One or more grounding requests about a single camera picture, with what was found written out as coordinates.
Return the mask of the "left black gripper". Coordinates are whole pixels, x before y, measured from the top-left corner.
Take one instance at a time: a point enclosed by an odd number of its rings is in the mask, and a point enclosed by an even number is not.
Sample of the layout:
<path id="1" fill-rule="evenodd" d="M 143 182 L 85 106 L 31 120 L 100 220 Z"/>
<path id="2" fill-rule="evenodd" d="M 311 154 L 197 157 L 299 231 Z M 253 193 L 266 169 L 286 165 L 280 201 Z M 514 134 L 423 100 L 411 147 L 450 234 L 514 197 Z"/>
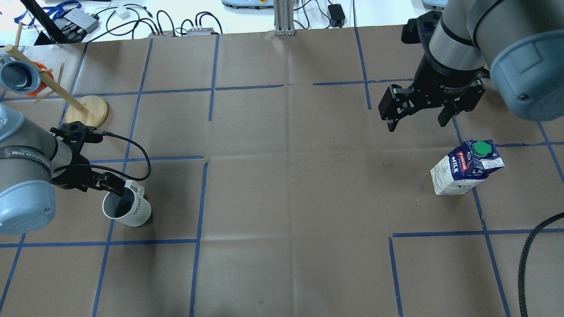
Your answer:
<path id="1" fill-rule="evenodd" d="M 99 184 L 99 179 L 97 179 L 97 177 L 102 174 L 84 166 L 72 167 L 76 164 L 81 165 L 89 163 L 90 162 L 85 157 L 78 154 L 73 156 L 69 162 L 55 164 L 55 169 L 62 168 L 63 166 L 66 166 L 67 168 L 57 171 L 54 177 L 51 178 L 51 184 L 62 189 L 79 189 L 82 192 L 86 192 L 89 188 L 96 189 L 98 191 L 105 190 L 117 195 L 118 197 L 123 197 L 125 192 L 125 182 L 104 182 L 103 187 Z"/>

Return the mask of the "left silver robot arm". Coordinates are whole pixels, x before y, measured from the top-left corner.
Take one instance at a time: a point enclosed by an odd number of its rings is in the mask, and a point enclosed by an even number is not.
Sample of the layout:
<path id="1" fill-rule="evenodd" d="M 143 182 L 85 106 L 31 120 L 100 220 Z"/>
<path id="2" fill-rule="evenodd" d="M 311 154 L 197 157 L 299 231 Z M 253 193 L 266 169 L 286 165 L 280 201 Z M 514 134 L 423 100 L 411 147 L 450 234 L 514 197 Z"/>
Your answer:
<path id="1" fill-rule="evenodd" d="M 21 235 L 45 227 L 55 217 L 55 187 L 125 192 L 116 172 L 98 173 L 80 154 L 85 143 L 100 143 L 92 126 L 74 121 L 47 132 L 21 112 L 2 104 L 0 232 Z"/>

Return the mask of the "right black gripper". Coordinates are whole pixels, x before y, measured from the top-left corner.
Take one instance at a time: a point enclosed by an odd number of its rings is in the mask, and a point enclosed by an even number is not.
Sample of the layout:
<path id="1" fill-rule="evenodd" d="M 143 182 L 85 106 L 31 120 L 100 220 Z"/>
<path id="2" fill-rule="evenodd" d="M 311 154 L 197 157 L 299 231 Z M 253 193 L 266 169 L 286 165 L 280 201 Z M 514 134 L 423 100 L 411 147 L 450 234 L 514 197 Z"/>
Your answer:
<path id="1" fill-rule="evenodd" d="M 401 119 L 418 111 L 441 108 L 437 116 L 444 128 L 461 112 L 470 112 L 478 105 L 485 85 L 479 79 L 484 63 L 471 70 L 456 70 L 439 63 L 426 53 L 415 73 L 413 82 L 403 88 L 391 84 L 379 102 L 379 116 L 387 121 L 389 132 L 395 132 Z"/>

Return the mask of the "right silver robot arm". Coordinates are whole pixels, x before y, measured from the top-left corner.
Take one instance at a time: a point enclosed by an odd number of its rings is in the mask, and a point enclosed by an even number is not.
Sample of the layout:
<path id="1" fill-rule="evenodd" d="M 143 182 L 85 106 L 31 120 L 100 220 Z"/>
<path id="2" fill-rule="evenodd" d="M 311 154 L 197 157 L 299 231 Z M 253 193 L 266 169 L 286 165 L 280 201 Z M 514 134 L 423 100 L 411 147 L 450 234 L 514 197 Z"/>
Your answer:
<path id="1" fill-rule="evenodd" d="M 420 110 L 441 108 L 445 126 L 485 93 L 483 67 L 506 108 L 522 120 L 563 117 L 563 2 L 449 0 L 403 26 L 401 41 L 424 55 L 408 88 L 389 85 L 378 110 L 394 132 Z"/>

